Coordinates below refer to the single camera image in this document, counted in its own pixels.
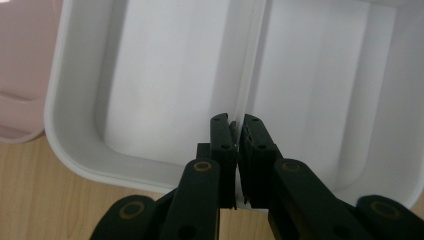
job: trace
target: wooden table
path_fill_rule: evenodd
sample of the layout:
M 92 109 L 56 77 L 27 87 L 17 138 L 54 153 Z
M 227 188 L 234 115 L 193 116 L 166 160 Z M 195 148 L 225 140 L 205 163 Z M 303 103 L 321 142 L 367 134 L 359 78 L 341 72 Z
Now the wooden table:
M 45 136 L 0 144 L 0 239 L 89 239 L 107 209 L 131 194 L 159 194 L 86 180 L 56 158 Z M 424 195 L 413 211 L 424 217 Z M 220 239 L 274 239 L 267 215 L 221 210 Z

